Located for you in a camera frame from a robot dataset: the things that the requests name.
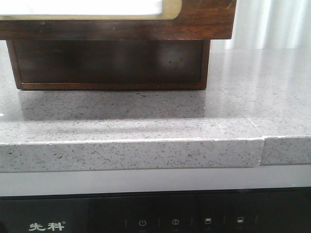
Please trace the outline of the dark wooden drawer cabinet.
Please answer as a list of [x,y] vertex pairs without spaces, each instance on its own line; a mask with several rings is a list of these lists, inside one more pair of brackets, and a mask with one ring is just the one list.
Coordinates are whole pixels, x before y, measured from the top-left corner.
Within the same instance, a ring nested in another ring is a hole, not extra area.
[[201,40],[203,42],[202,48],[202,62],[201,62],[201,76],[198,81],[191,82],[174,82],[174,83],[34,83],[26,82],[22,79],[18,60],[15,50],[15,41],[8,40],[6,42],[8,53],[12,65],[12,70],[18,89],[22,90],[197,90],[205,89],[207,86],[207,70],[209,58],[209,40]]

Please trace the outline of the wooden drawer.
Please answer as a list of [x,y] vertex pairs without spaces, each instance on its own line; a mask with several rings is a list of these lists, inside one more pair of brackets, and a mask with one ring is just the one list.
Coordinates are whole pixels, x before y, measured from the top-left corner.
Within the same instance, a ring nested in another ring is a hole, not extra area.
[[26,82],[185,83],[201,76],[201,40],[20,40],[14,45]]
[[2,40],[230,39],[236,1],[184,0],[168,20],[2,20]]

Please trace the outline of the black appliance control panel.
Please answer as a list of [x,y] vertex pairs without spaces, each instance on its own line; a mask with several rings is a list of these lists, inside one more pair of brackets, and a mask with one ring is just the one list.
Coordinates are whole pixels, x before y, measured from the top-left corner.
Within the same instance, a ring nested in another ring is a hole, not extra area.
[[308,233],[311,189],[2,197],[3,233]]

